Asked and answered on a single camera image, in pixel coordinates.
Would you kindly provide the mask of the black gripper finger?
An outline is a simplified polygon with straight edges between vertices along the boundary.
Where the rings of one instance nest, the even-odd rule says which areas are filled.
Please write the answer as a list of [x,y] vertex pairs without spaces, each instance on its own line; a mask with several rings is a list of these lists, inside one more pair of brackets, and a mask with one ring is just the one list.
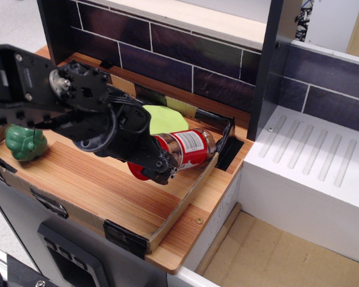
[[142,175],[148,179],[158,183],[160,185],[167,185],[170,178],[173,178],[175,174],[175,169],[168,170],[162,173],[156,172],[150,169],[143,169]]

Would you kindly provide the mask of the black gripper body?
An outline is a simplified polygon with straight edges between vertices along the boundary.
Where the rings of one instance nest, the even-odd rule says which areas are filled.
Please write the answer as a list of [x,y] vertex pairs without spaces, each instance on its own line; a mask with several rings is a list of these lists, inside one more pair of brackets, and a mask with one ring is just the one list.
[[93,151],[99,157],[112,157],[162,173],[171,169],[172,158],[150,134],[150,114],[143,106],[129,108],[117,119],[111,139]]

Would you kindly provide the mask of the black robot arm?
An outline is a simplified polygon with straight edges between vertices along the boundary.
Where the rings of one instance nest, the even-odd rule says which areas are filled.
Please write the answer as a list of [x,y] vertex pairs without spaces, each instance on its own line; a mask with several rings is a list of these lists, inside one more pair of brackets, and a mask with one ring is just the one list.
[[0,126],[52,130],[85,152],[137,164],[148,179],[166,185],[177,162],[151,136],[150,120],[108,74],[78,62],[56,66],[0,45]]

